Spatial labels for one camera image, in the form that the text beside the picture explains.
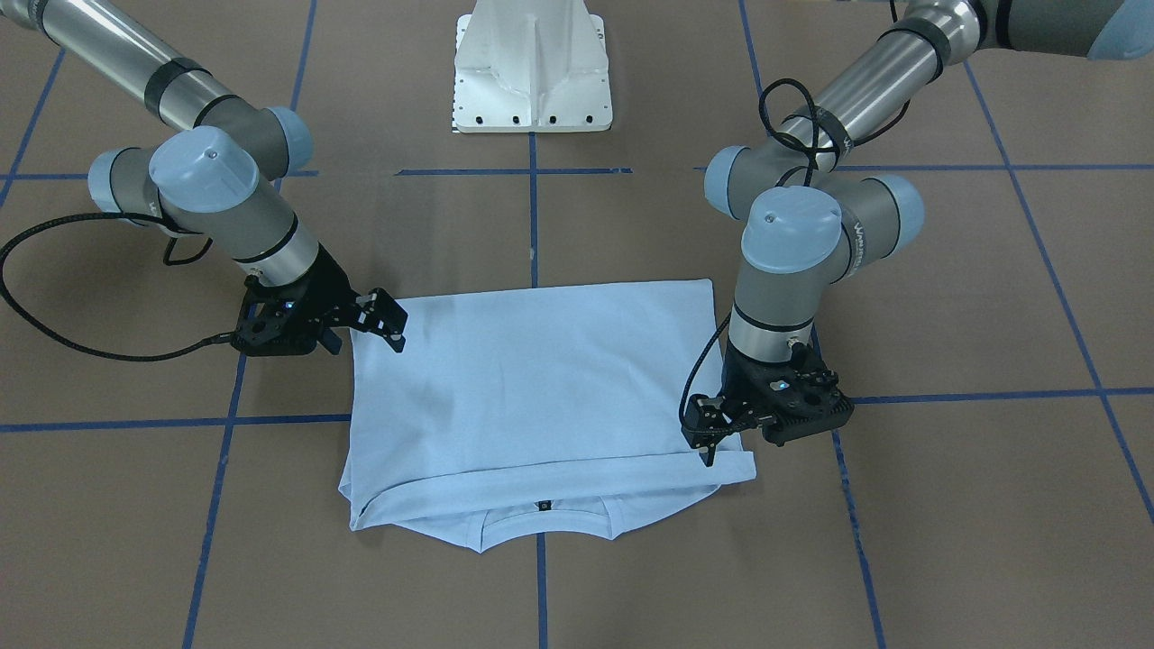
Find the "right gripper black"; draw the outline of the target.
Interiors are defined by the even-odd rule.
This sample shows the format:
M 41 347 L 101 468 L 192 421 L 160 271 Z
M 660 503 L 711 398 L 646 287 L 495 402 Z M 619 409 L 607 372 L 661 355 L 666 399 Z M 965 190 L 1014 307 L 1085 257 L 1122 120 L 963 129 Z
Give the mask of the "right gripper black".
M 325 337 L 325 330 L 351 324 L 353 330 L 379 336 L 394 352 L 404 351 L 409 312 L 384 288 L 359 296 L 323 246 L 302 279 L 298 320 L 310 338 Z

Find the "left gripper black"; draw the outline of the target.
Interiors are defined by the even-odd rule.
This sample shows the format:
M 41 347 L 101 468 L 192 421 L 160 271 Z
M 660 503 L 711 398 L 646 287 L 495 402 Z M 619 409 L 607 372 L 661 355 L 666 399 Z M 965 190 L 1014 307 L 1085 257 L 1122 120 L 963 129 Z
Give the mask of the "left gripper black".
M 758 380 L 767 373 L 766 361 L 747 357 L 737 348 L 724 353 L 721 390 L 718 396 L 691 394 L 681 410 L 681 431 L 690 448 L 713 467 L 719 443 L 745 430 L 767 431 L 767 405 Z

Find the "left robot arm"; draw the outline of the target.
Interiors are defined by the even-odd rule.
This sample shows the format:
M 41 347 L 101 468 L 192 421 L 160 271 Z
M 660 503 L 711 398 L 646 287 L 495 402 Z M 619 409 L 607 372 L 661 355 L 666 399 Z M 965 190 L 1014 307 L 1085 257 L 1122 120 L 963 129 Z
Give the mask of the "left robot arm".
M 983 49 L 1133 60 L 1151 53 L 1149 1 L 911 1 L 857 61 L 819 94 L 796 79 L 803 106 L 769 139 L 729 147 L 706 169 L 710 206 L 745 226 L 715 396 L 684 393 L 682 433 L 706 467 L 728 437 L 759 430 L 784 446 L 844 426 L 852 400 L 811 345 L 825 288 L 902 249 L 926 206 L 902 178 L 850 181 L 834 169 L 894 127 L 912 96 Z

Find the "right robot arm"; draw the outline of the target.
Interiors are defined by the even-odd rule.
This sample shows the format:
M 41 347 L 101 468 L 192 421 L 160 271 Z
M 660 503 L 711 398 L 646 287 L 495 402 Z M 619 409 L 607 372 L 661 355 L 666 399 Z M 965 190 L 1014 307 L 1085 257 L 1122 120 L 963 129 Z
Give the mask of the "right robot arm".
M 335 330 L 405 345 L 409 314 L 383 288 L 358 293 L 302 224 L 275 181 L 312 161 L 310 130 L 283 106 L 256 109 L 107 1 L 5 1 L 3 18 L 44 33 L 177 130 L 153 149 L 129 147 L 93 161 L 95 212 L 50 219 L 3 245 L 84 221 L 155 225 L 168 238 L 201 234 L 243 271 L 232 330 L 192 344 L 228 344 L 243 356 L 338 353 Z

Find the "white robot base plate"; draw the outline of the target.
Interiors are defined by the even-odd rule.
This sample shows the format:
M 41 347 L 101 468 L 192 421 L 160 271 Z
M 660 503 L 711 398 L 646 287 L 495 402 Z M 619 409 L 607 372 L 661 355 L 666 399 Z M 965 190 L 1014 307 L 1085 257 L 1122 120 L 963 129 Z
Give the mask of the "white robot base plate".
M 458 134 L 610 129 L 605 22 L 584 1 L 478 1 L 454 36 Z

